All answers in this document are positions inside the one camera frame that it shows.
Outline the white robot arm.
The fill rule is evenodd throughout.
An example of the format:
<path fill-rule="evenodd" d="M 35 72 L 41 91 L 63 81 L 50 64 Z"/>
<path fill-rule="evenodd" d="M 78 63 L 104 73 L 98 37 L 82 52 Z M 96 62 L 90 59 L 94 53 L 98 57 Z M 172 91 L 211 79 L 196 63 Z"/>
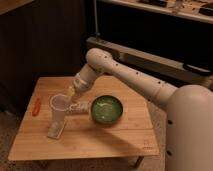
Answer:
<path fill-rule="evenodd" d="M 213 171 L 213 91 L 196 84 L 178 88 L 92 48 L 68 89 L 70 98 L 78 99 L 105 73 L 167 113 L 165 171 Z"/>

